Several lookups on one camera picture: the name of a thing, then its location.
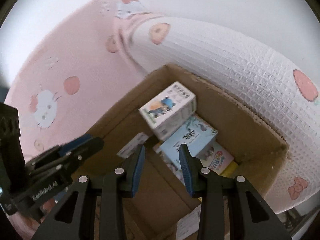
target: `white textured fabric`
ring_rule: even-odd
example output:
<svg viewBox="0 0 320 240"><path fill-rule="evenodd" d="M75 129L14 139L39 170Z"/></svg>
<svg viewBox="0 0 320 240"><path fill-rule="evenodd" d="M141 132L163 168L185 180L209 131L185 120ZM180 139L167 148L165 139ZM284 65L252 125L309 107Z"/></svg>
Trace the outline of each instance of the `white textured fabric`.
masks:
<svg viewBox="0 0 320 240"><path fill-rule="evenodd" d="M159 23L167 24L170 30L154 42L150 31ZM285 138L288 161L266 196L276 213L319 190L319 99L311 102L303 97L293 76L299 68L289 59L228 28L174 17L143 23L128 47L132 58L148 72L176 63L210 80L252 108ZM295 178L307 183L292 199L288 191Z"/></svg>

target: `silver screw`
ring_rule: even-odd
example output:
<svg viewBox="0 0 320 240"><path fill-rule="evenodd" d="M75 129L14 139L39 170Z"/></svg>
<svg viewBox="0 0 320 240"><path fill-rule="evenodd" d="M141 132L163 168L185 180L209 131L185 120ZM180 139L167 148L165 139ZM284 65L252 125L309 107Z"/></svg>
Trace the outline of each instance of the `silver screw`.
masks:
<svg viewBox="0 0 320 240"><path fill-rule="evenodd" d="M122 168L115 169L115 174L122 174L122 173L124 173L124 169L122 169Z"/></svg>
<svg viewBox="0 0 320 240"><path fill-rule="evenodd" d="M200 171L203 174L208 174L210 172L210 170L208 168L202 168Z"/></svg>
<svg viewBox="0 0 320 240"><path fill-rule="evenodd" d="M58 166L56 166L56 170L60 170L62 168L62 164L59 164Z"/></svg>
<svg viewBox="0 0 320 240"><path fill-rule="evenodd" d="M88 177L87 176L81 176L80 178L79 178L79 182L81 182L81 183L84 183L84 182L86 182L88 180Z"/></svg>
<svg viewBox="0 0 320 240"><path fill-rule="evenodd" d="M239 182L245 182L245 177L244 176L238 176L237 181Z"/></svg>

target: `open cardboard box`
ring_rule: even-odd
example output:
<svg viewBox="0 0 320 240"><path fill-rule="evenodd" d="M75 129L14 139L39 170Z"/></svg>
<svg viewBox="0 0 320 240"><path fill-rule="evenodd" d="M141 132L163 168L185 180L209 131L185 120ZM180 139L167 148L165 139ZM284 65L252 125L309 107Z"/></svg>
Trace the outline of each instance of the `open cardboard box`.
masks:
<svg viewBox="0 0 320 240"><path fill-rule="evenodd" d="M88 131L102 137L105 145L77 170L74 178L113 171L123 161L116 153L136 134L152 136L138 109L175 81L196 94L197 114L219 131L217 142L235 157L239 167L232 176L245 176L265 196L285 163L286 142L249 108L176 65L150 73ZM157 142L151 137L146 143L138 193L133 199L123 199L129 239L132 235L135 239L176 239L177 222L200 204L198 199L189 197L182 183L152 150ZM196 239L196 233L187 239Z"/></svg>

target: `patterned fabric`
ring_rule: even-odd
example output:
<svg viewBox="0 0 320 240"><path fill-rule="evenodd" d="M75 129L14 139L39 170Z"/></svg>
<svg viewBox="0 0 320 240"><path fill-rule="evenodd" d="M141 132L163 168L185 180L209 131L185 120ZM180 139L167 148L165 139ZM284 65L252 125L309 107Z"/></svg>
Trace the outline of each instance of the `patterned fabric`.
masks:
<svg viewBox="0 0 320 240"><path fill-rule="evenodd" d="M39 44L6 103L19 111L25 159L85 133L167 63L209 79L287 141L290 155L266 200L289 209L320 188L319 88L272 48L215 24L164 17L138 0L93 0Z"/></svg>

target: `blue box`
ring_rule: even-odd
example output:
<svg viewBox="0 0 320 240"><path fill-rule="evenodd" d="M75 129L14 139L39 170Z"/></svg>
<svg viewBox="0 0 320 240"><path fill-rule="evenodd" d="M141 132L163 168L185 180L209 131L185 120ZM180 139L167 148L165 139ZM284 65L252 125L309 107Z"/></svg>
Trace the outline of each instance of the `blue box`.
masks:
<svg viewBox="0 0 320 240"><path fill-rule="evenodd" d="M217 130L194 114L160 146L160 149L180 170L180 145L187 144L191 156L201 158L202 155L208 154L217 133Z"/></svg>

